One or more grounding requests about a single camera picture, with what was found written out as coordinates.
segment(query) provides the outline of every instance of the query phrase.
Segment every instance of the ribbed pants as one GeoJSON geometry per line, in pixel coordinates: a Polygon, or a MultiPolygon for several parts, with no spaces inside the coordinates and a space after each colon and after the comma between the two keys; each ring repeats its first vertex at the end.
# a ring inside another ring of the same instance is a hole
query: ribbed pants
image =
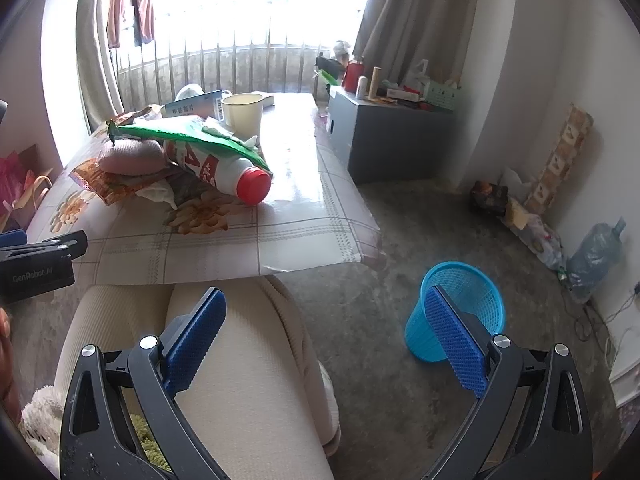
{"type": "MultiPolygon", "coordinates": [[[[325,455],[340,429],[331,381],[274,277],[92,287],[71,323],[56,387],[68,390],[84,345],[107,352],[159,335],[210,286],[224,292],[227,312],[190,388],[176,396],[191,427],[232,480],[333,479],[325,455]]],[[[132,391],[125,393],[135,411],[132,391]]]]}

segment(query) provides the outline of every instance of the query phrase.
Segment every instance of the metal bolt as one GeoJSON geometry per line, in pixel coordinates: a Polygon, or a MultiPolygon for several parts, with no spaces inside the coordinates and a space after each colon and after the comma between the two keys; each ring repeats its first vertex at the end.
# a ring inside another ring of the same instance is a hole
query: metal bolt
{"type": "Polygon", "coordinates": [[[500,348],[507,348],[509,345],[511,345],[511,339],[509,339],[505,335],[498,334],[494,336],[494,344],[496,346],[499,346],[500,348]]]}
{"type": "Polygon", "coordinates": [[[558,355],[569,355],[569,347],[567,345],[563,345],[562,343],[558,343],[554,350],[556,351],[556,354],[558,355]]]}
{"type": "Polygon", "coordinates": [[[153,348],[154,346],[156,346],[157,343],[158,343],[158,338],[156,336],[148,335],[146,337],[143,337],[140,340],[140,348],[149,350],[150,348],[153,348]]]}
{"type": "Polygon", "coordinates": [[[84,357],[90,357],[90,356],[92,356],[93,354],[95,354],[95,346],[94,346],[94,345],[87,345],[87,346],[85,346],[85,347],[82,349],[81,354],[82,354],[84,357]]]}

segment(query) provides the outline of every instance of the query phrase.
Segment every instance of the white curtain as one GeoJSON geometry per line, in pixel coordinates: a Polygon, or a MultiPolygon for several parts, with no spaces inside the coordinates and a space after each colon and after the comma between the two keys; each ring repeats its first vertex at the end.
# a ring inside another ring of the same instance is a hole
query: white curtain
{"type": "Polygon", "coordinates": [[[124,111],[107,47],[102,0],[78,0],[76,17],[78,75],[92,130],[124,111]]]}
{"type": "Polygon", "coordinates": [[[459,78],[477,0],[367,0],[353,53],[369,71],[401,83],[409,67],[429,60],[436,80],[459,78]]]}

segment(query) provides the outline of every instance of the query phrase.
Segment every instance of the red thermos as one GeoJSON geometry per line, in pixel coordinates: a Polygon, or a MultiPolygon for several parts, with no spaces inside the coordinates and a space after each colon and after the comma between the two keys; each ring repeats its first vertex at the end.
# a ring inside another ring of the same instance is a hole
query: red thermos
{"type": "Polygon", "coordinates": [[[364,63],[361,60],[352,59],[347,65],[347,71],[344,73],[342,87],[347,92],[355,94],[358,87],[358,79],[364,74],[364,63]]]}

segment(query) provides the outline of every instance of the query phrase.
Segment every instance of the blue plastic basket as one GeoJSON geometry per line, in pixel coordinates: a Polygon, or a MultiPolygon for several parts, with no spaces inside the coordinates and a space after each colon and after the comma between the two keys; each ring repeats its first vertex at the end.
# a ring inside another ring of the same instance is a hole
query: blue plastic basket
{"type": "Polygon", "coordinates": [[[460,310],[478,316],[492,335],[504,329],[504,304],[494,282],[461,262],[437,264],[422,280],[420,299],[404,328],[404,341],[418,359],[436,362],[447,358],[424,314],[425,295],[433,285],[444,288],[460,310]]]}

